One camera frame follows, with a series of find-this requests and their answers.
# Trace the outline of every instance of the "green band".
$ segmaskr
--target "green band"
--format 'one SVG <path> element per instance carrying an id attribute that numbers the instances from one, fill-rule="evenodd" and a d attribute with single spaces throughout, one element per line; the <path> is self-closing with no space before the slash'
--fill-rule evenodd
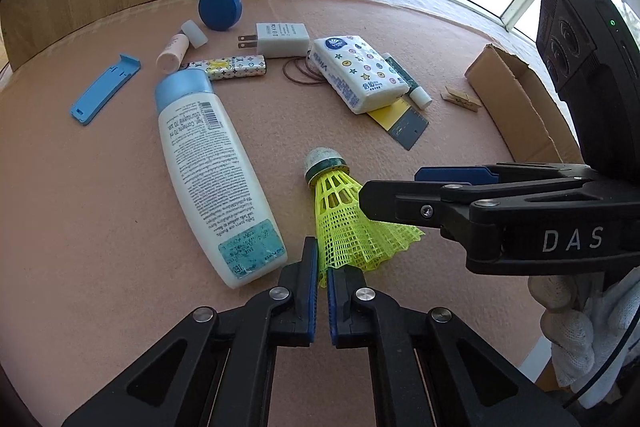
<path id="1" fill-rule="evenodd" d="M 319 161 L 313 165 L 305 174 L 305 180 L 309 187 L 313 187 L 316 184 L 316 180 L 321 174 L 328 171 L 343 171 L 349 174 L 349 166 L 342 158 L 327 158 L 326 160 Z"/>

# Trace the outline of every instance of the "blue round container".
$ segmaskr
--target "blue round container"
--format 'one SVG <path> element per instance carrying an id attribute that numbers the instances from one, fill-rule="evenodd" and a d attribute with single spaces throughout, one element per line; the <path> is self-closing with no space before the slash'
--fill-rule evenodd
<path id="1" fill-rule="evenodd" d="M 240 20 L 241 0 L 200 0 L 198 12 L 207 28 L 223 32 Z"/>

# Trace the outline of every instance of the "table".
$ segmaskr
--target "table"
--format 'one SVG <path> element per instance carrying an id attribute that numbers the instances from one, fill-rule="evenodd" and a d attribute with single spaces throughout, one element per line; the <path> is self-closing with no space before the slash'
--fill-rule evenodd
<path id="1" fill-rule="evenodd" d="M 303 22 L 313 38 L 357 34 L 391 53 L 433 96 L 430 126 L 407 152 L 368 116 L 355 116 L 327 86 L 297 86 L 283 59 L 263 77 L 222 80 L 222 99 L 251 158 L 289 260 L 314 235 L 313 199 L 302 161 L 316 146 L 338 150 L 361 182 L 412 179 L 425 165 L 510 160 L 488 113 L 443 102 L 488 39 L 418 10 L 372 0 L 243 0 L 240 22 L 207 32 L 186 60 L 239 54 L 237 36 L 256 22 Z M 154 65 L 197 0 L 131 8 L 50 46 L 0 94 L 0 359 L 44 427 L 59 426 L 199 305 L 242 305 L 276 282 L 272 273 L 227 288 L 188 227 L 164 164 L 153 90 Z M 124 52 L 142 69 L 89 126 L 69 108 Z M 519 364 L 540 336 L 542 308 L 526 279 L 474 275 L 457 243 L 427 230 L 420 243 L 367 275 L 402 306 L 452 309 Z M 365 350 L 330 343 L 326 299 L 318 298 L 316 342 L 281 349 L 270 425 L 374 424 Z"/>

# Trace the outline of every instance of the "hand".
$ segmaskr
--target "hand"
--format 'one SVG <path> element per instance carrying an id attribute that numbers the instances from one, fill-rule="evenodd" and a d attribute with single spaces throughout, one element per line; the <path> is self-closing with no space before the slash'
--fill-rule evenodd
<path id="1" fill-rule="evenodd" d="M 577 392 L 602 367 L 640 305 L 640 267 L 602 293 L 602 276 L 529 277 L 529 292 L 546 311 L 542 333 L 553 344 L 551 356 L 561 387 Z M 623 365 L 640 355 L 640 327 L 616 360 L 581 398 L 590 409 L 609 393 Z"/>

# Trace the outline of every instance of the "bottle label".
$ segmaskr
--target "bottle label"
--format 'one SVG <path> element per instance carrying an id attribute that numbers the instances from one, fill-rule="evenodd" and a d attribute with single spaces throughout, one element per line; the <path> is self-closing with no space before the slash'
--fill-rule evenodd
<path id="1" fill-rule="evenodd" d="M 242 279 L 285 253 L 270 219 L 227 239 L 218 247 L 231 272 Z"/>
<path id="2" fill-rule="evenodd" d="M 255 222 L 251 191 L 236 147 L 209 102 L 177 108 L 166 122 L 178 174 L 200 214 L 218 237 Z"/>

